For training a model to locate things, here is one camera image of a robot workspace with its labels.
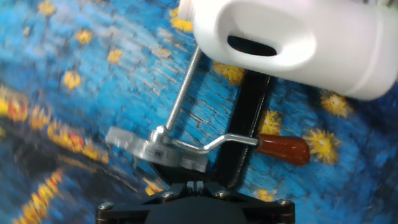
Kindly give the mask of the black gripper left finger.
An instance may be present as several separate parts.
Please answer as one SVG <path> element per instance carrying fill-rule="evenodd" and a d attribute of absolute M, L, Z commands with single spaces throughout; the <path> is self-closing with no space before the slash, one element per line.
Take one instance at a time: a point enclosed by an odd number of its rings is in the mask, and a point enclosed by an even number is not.
<path fill-rule="evenodd" d="M 196 182 L 172 184 L 169 189 L 130 204 L 103 202 L 95 210 L 96 224 L 144 222 L 149 212 L 166 203 L 193 196 Z"/>

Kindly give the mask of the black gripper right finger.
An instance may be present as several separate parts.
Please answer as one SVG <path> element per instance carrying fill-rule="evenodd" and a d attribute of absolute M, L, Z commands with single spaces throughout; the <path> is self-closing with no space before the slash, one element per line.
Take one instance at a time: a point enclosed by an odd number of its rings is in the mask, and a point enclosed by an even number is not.
<path fill-rule="evenodd" d="M 202 198 L 197 211 L 205 223 L 295 223 L 291 200 L 265 202 L 213 182 L 197 182 L 196 194 Z"/>

